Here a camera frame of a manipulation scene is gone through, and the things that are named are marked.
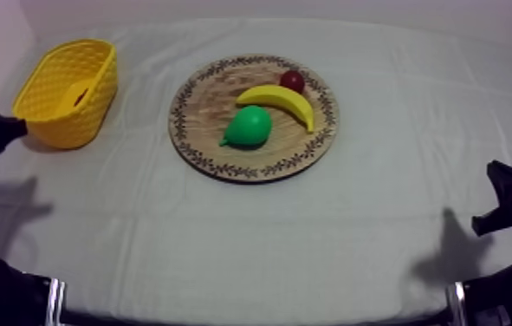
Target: toy banana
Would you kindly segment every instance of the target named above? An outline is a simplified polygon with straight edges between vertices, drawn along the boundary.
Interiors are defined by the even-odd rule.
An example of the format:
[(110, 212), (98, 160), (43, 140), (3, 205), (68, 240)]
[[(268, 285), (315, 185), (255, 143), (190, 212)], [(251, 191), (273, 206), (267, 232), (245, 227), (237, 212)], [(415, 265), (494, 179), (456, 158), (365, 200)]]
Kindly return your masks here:
[(239, 95), (236, 103), (242, 106), (256, 104), (283, 108), (304, 122), (309, 133), (314, 131), (314, 112), (312, 111), (312, 106), (304, 96), (292, 89), (277, 85), (256, 86)]

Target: white cloth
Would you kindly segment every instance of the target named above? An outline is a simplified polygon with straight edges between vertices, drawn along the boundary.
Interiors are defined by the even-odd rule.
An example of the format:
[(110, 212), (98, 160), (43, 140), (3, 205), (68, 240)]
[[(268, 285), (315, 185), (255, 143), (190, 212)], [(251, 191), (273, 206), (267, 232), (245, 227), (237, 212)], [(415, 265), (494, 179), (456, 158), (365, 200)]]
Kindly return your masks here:
[[(16, 141), (0, 155), (0, 256), (67, 281), (69, 307), (181, 322), (358, 322), (438, 309), (444, 284), (512, 264), (512, 230), (470, 230), (472, 215), (496, 205), (486, 164), (512, 164), (512, 49), (295, 19), (97, 29), (42, 40), (11, 76), (3, 112), (46, 49), (79, 37), (118, 50), (119, 92), (98, 137), (61, 153)], [(294, 178), (222, 183), (172, 147), (178, 87), (245, 53), (310, 67), (339, 102), (332, 147)]]

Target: round wooden plate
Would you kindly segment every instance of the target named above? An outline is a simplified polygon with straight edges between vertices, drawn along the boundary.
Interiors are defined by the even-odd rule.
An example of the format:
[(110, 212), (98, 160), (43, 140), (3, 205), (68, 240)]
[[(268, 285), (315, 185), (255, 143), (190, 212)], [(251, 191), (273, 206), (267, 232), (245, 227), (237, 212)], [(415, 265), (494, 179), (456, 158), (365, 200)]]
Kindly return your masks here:
[[(278, 84), (288, 70), (306, 82), (303, 95), (314, 110), (314, 132), (278, 108), (268, 141), (254, 150), (220, 147), (219, 141), (237, 111), (236, 98), (258, 85)], [(180, 88), (171, 105), (169, 134), (177, 151), (199, 171), (236, 182), (283, 179), (315, 163), (330, 147), (338, 127), (333, 93), (312, 70), (274, 55), (240, 55), (208, 64)]]

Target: woven basket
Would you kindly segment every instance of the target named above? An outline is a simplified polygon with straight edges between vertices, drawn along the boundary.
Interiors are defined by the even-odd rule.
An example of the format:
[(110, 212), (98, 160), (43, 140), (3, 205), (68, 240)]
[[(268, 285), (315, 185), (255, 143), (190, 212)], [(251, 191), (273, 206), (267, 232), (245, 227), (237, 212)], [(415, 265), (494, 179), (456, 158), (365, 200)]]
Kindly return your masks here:
[(116, 94), (116, 49), (84, 39), (51, 49), (15, 100), (13, 115), (43, 143), (76, 148), (93, 140)]

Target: green pear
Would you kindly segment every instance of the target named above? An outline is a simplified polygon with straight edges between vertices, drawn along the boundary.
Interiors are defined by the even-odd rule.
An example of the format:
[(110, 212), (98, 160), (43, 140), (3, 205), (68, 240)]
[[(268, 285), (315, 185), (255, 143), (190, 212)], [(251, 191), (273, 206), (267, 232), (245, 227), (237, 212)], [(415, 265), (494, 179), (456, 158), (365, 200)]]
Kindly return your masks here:
[(240, 146), (260, 145), (269, 137), (272, 118), (268, 111), (256, 105), (242, 108), (225, 130), (219, 146), (227, 144)]

